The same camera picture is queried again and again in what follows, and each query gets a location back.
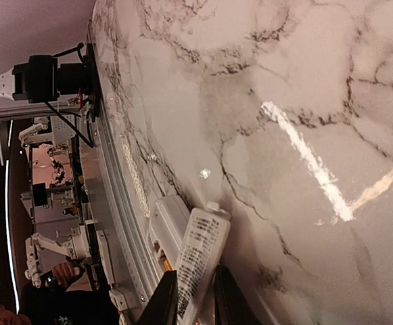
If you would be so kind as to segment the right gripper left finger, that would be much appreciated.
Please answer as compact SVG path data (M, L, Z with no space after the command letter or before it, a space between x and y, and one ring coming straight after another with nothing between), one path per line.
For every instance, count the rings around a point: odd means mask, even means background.
M177 323L178 280L176 271L164 273L137 325L175 325Z

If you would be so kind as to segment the white remote control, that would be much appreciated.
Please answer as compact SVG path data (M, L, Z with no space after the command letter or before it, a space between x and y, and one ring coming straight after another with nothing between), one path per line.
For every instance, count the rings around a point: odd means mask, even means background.
M189 209L180 196L165 196L154 203L148 223L147 243L163 272L164 258L169 260L173 269L176 268L189 216Z

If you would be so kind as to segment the white battery compartment cover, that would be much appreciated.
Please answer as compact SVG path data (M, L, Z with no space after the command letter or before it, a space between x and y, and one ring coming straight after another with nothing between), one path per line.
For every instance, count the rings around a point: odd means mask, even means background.
M176 262L177 320L195 324L231 228L231 215L217 202L194 208Z

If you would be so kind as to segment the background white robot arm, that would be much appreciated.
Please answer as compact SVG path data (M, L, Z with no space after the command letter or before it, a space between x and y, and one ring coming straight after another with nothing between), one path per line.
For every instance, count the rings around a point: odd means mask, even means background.
M174 266L165 269L159 285L138 319L138 324L197 324L206 293L214 289L215 324L259 324L246 298L227 267L219 265L226 232L214 242L201 246L198 231L188 227ZM25 276L36 288L57 286L51 272L42 269L40 252L52 251L65 256L74 265L76 274L98 267L109 285L112 303L118 310L120 324L128 324L126 313L132 309L131 298L124 287L116 286L112 259L106 235L80 225L72 229L68 240L59 242L34 233L25 241L27 269Z

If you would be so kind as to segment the orange battery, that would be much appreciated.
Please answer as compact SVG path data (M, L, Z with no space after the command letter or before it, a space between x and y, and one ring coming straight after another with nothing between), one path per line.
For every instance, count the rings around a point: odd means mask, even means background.
M163 259L162 264L163 264L164 269L165 269L166 272L174 270L172 265L170 264L170 262L169 262L169 260L167 258Z

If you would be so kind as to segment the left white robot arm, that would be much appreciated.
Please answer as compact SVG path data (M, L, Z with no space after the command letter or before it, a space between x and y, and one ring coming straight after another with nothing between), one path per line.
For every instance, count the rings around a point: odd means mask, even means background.
M0 74L0 98L30 104L55 102L62 95L87 92L91 86L86 63L60 64L50 55L30 56L26 63Z

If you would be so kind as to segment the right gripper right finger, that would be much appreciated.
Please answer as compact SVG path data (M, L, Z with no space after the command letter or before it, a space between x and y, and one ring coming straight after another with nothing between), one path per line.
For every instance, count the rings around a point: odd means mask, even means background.
M215 324L260 324L230 270L218 265L214 277Z

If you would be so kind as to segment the person's hand in background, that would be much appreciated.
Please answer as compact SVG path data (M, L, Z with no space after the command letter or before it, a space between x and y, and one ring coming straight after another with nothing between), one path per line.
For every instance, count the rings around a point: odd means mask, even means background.
M65 262L54 266L52 275L60 286L67 288L82 276L82 271L71 262Z

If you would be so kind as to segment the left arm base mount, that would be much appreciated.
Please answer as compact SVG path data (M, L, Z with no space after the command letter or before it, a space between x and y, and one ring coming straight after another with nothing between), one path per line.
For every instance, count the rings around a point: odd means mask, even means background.
M79 102L81 108L87 104L91 106L85 115L87 134L83 135L61 112L53 108L49 102L45 102L45 105L62 122L69 126L88 147L94 148L95 143L92 139L91 123L95 122L95 119L99 117L100 106L103 102L101 83L95 61L94 44L79 43L76 47L54 54L52 57L58 59L74 52L78 55L79 63L56 65L55 90L63 95L70 95L72 91L75 91L75 94L81 97Z

